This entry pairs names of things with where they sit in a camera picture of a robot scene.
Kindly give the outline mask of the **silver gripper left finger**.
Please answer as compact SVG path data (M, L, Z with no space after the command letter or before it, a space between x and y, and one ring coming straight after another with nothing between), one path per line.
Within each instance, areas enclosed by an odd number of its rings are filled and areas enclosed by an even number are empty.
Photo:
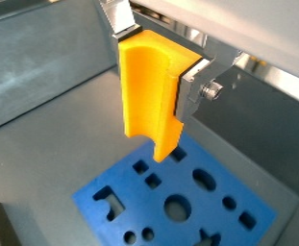
M117 44L142 31L134 22L128 0L97 0L98 10L108 26L110 41L116 57L118 57Z

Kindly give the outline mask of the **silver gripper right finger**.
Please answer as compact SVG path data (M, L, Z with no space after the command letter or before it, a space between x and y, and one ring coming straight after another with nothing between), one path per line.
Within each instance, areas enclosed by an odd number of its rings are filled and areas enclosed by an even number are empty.
M204 57L179 78L175 116L184 122L196 112L203 98L213 101L223 89L216 77L225 72L241 56L241 51L208 37L203 45Z

